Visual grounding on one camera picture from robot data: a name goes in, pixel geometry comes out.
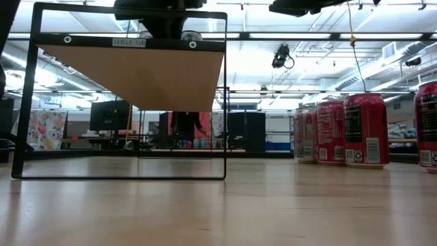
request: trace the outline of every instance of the soda can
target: soda can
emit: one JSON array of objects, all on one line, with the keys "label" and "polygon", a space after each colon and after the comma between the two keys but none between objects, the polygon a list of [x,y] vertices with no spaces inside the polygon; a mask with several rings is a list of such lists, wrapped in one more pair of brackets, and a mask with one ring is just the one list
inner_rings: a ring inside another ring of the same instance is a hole
[{"label": "soda can", "polygon": [[419,87],[414,98],[419,164],[437,174],[437,81]]},{"label": "soda can", "polygon": [[389,164],[389,131],[381,95],[349,96],[344,108],[346,164],[356,168],[384,168]]},{"label": "soda can", "polygon": [[298,108],[294,115],[294,156],[298,163],[317,163],[315,128],[315,107]]},{"label": "soda can", "polygon": [[322,102],[317,106],[317,162],[345,165],[343,101]]}]

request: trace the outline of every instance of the black cabinet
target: black cabinet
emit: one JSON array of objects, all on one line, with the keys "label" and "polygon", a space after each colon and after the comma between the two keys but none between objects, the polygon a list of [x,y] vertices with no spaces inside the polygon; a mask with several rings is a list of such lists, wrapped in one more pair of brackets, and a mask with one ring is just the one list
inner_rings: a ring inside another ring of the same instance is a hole
[{"label": "black cabinet", "polygon": [[266,114],[237,112],[228,114],[229,144],[247,152],[266,151]]}]

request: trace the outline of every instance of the ceiling light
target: ceiling light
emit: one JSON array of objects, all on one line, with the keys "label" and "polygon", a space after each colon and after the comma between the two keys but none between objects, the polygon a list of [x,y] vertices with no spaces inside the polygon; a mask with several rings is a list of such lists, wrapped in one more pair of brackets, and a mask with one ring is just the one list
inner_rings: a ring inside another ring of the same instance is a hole
[{"label": "ceiling light", "polygon": [[138,33],[70,33],[70,36],[102,37],[102,38],[137,38]]},{"label": "ceiling light", "polygon": [[235,91],[235,93],[245,93],[245,94],[260,94],[260,93],[276,93],[276,91],[250,91],[250,90],[245,90],[245,91]]},{"label": "ceiling light", "polygon": [[380,84],[378,86],[375,86],[375,87],[371,88],[370,90],[371,91],[383,90],[383,89],[386,89],[394,84],[396,84],[396,81],[389,81],[387,83],[383,83],[383,84]]},{"label": "ceiling light", "polygon": [[251,33],[249,38],[328,39],[329,33]]},{"label": "ceiling light", "polygon": [[[8,93],[11,94],[11,95],[13,95],[13,96],[23,97],[22,94],[17,94],[17,93],[12,93],[12,92],[8,92]],[[32,96],[32,99],[33,99],[33,100],[40,100],[40,98],[37,97],[37,96]]]},{"label": "ceiling light", "polygon": [[30,38],[30,33],[9,33],[8,38]]},{"label": "ceiling light", "polygon": [[392,97],[389,97],[389,98],[385,98],[384,99],[384,102],[386,102],[386,103],[388,103],[388,102],[390,102],[390,101],[392,101],[392,100],[395,100],[396,98],[399,98],[400,96],[392,96]]},{"label": "ceiling light", "polygon": [[[422,37],[422,33],[354,33],[356,39],[417,39]],[[350,39],[350,33],[340,35],[341,39]]]},{"label": "ceiling light", "polygon": [[311,91],[311,90],[307,90],[307,91],[297,90],[297,91],[283,91],[282,93],[285,93],[285,94],[315,94],[315,93],[320,93],[320,91],[318,91],[318,90],[313,90],[313,91]]},{"label": "ceiling light", "polygon": [[[202,38],[225,38],[224,33],[201,33]],[[239,33],[228,33],[227,38],[239,38]]]},{"label": "ceiling light", "polygon": [[411,92],[377,92],[379,94],[411,94]]}]

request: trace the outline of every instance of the nutrition facts label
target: nutrition facts label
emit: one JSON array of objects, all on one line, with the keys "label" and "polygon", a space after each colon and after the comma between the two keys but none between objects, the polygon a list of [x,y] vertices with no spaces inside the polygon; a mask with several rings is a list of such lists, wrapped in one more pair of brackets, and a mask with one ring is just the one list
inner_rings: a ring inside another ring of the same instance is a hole
[{"label": "nutrition facts label", "polygon": [[346,142],[360,143],[361,136],[361,105],[349,105],[345,107]]},{"label": "nutrition facts label", "polygon": [[321,110],[317,114],[318,143],[329,144],[333,138],[340,137],[340,129],[335,122],[332,109]]},{"label": "nutrition facts label", "polygon": [[420,141],[437,141],[437,94],[421,97],[421,103],[417,104],[417,124]]}]

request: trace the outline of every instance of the floral painting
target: floral painting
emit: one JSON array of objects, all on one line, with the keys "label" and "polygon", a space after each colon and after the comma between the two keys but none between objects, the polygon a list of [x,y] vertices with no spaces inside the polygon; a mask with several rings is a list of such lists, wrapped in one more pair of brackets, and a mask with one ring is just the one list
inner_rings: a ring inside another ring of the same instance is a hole
[{"label": "floral painting", "polygon": [[27,143],[35,150],[60,150],[67,113],[31,111]]}]

